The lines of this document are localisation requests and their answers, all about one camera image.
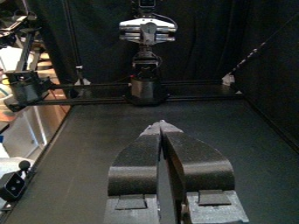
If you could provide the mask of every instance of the black table surface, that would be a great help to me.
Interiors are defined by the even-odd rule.
[[[167,102],[150,108],[75,106],[4,223],[103,223],[109,167],[146,127],[161,120],[229,158],[250,223],[298,223],[298,154],[242,100]]]

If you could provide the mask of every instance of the cable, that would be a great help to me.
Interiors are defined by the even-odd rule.
[[[281,28],[270,35],[267,40],[255,48],[249,56],[238,63],[238,65],[233,68],[233,70],[225,75],[234,75],[234,73],[243,67],[243,65],[249,62],[249,60],[261,52],[267,43],[277,37],[279,32],[295,21],[295,18],[299,16],[299,12],[294,14],[294,16],[286,21],[286,23],[281,26]]]
[[[166,18],[166,19],[169,19],[169,20],[174,23],[175,29],[178,30],[178,24],[174,22],[174,20],[173,20],[171,18],[169,18],[169,17],[166,17],[166,16],[162,16],[162,15],[159,15],[159,14],[157,14],[157,13],[154,13],[154,15],[158,16],[159,18]]]
[[[30,15],[30,9],[26,0],[23,0],[23,7],[26,9],[26,14]]]
[[[52,94],[52,96],[54,96],[54,99],[58,100],[58,97],[57,97],[57,95],[55,95],[55,93],[54,93],[52,90],[51,90],[51,94]],[[65,109],[65,107],[63,107],[62,105],[61,105],[61,109],[62,109],[65,115],[67,115],[67,111],[66,111],[66,109]]]

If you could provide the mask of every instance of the black backdrop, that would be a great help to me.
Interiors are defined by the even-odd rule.
[[[63,0],[30,0],[61,82],[77,81]],[[70,0],[85,77],[94,83],[130,75],[138,46],[118,39],[133,18],[130,0]],[[167,0],[158,12],[179,25],[175,43],[161,44],[167,81],[217,80],[299,11],[298,0]],[[238,87],[299,142],[299,19],[237,73]]]

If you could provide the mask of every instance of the black curtain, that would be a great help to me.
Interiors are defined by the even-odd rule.
[[[66,0],[30,0],[43,26],[43,39],[62,82],[75,81],[71,36],[66,23]],[[157,12],[178,25],[177,41],[154,47],[163,57],[163,79],[215,80],[239,58],[249,1],[169,0]],[[119,22],[134,19],[130,0],[70,0],[83,75],[94,83],[117,81],[131,73],[138,44],[119,40]]]
[[[77,60],[66,0],[28,0],[62,83],[75,82]],[[219,80],[299,11],[298,0],[167,0],[158,13],[178,25],[177,41],[154,47],[166,81]],[[134,18],[130,0],[70,0],[83,76],[111,82],[131,73],[138,44],[119,40],[119,22]],[[299,21],[277,35],[237,73],[238,88],[299,142]]]
[[[237,73],[238,87],[299,145],[299,1],[251,1],[242,55],[275,35]]]

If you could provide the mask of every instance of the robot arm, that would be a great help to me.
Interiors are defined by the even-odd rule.
[[[167,99],[169,94],[161,81],[159,67],[163,60],[153,53],[151,46],[175,41],[178,25],[169,17],[155,14],[155,0],[138,0],[133,3],[138,8],[138,19],[122,22],[119,25],[121,39],[139,44],[126,99],[139,106],[157,105]]]

